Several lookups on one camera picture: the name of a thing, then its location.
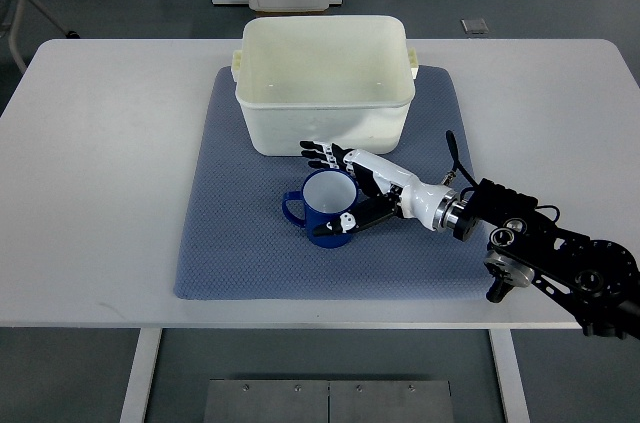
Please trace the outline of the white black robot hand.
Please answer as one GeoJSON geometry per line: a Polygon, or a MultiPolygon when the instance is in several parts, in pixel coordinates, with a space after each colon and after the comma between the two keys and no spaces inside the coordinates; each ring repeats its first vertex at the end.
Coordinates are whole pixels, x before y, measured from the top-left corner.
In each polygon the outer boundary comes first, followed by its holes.
{"type": "Polygon", "coordinates": [[[426,184],[410,171],[369,151],[318,141],[302,141],[300,147],[310,167],[348,173],[365,196],[352,209],[316,226],[312,234],[317,237],[357,233],[393,216],[415,218],[425,228],[441,232],[459,201],[449,186],[426,184]]]}

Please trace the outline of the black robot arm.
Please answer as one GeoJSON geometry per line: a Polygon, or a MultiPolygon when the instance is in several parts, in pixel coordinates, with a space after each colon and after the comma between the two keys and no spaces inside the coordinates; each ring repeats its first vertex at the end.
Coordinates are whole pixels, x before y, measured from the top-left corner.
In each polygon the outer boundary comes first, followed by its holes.
{"type": "Polygon", "coordinates": [[[494,278],[490,302],[532,285],[569,312],[586,336],[638,337],[639,269],[628,249],[558,227],[534,197],[488,179],[466,179],[468,187],[436,221],[460,241],[479,222],[491,225],[485,260],[494,278]]]}

